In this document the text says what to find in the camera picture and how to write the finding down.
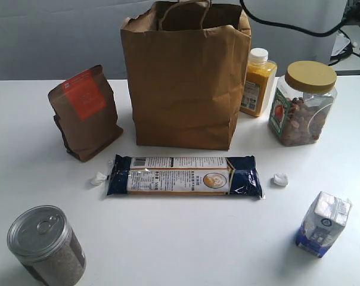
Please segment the white marshmallow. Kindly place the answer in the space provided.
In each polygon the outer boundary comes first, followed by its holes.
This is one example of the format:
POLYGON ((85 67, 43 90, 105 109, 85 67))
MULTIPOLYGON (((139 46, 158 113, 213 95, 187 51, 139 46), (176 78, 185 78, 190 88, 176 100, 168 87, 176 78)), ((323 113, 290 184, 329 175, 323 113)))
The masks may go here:
POLYGON ((288 176, 285 173, 275 173, 272 181, 277 186, 286 187, 288 185, 288 176))
POLYGON ((92 186, 99 186, 107 180, 107 175, 97 172, 95 176, 90 180, 92 186))

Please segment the brown paper grocery bag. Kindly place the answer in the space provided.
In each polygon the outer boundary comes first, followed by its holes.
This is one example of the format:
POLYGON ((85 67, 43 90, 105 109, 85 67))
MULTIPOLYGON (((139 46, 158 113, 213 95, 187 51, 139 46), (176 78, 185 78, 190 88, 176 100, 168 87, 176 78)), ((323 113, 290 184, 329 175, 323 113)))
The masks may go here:
POLYGON ((228 150, 251 47, 243 9, 157 1, 120 36, 137 144, 228 150))

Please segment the blue noodle package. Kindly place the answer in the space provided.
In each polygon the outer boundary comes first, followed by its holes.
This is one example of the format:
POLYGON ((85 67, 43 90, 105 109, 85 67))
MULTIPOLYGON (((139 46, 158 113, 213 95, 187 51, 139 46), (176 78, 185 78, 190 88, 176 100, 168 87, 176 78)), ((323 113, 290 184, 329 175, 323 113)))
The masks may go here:
POLYGON ((122 157, 116 155, 107 195, 185 194, 265 197, 253 156, 122 157))

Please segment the brown pouch with orange label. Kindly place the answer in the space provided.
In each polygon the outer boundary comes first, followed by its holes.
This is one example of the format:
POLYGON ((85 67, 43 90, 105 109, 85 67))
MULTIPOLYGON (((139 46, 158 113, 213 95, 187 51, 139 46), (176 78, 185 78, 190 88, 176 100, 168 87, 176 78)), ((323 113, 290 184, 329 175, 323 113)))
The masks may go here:
POLYGON ((123 133, 114 92, 100 64, 58 84, 48 100, 66 151, 79 161, 89 161, 123 133))

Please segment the yellow powder bottle white cap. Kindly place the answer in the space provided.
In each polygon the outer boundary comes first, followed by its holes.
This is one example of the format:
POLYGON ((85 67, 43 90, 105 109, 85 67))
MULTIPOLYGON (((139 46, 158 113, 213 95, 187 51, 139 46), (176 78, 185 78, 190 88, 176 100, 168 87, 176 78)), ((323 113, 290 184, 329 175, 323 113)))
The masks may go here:
POLYGON ((263 48, 253 48, 249 54, 240 111, 254 117, 267 108, 277 72, 277 64, 268 56, 263 48))

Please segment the clear nut jar yellow lid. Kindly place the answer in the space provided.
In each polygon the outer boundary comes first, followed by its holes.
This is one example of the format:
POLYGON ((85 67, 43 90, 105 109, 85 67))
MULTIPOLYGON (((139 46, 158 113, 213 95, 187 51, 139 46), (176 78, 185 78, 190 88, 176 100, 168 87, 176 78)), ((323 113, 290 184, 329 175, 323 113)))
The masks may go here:
POLYGON ((337 73, 317 61, 291 63, 278 79, 268 125, 285 146, 319 140, 336 99, 337 73))

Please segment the blue white milk carton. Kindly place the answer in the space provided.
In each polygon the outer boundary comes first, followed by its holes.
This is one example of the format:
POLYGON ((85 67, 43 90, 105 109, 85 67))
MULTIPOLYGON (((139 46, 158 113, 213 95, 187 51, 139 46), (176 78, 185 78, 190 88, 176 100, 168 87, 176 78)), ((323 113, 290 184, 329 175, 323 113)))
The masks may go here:
POLYGON ((322 258, 345 229, 351 208, 349 200, 321 191, 301 222, 296 245, 322 258))

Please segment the clear can with metal lid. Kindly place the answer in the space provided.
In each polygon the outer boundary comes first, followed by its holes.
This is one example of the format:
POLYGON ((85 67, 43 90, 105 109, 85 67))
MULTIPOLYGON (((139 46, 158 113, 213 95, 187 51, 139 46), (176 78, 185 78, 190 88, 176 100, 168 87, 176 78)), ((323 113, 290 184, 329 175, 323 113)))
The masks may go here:
POLYGON ((7 246, 41 285, 76 285, 86 257, 64 212, 52 205, 33 207, 11 224, 7 246))

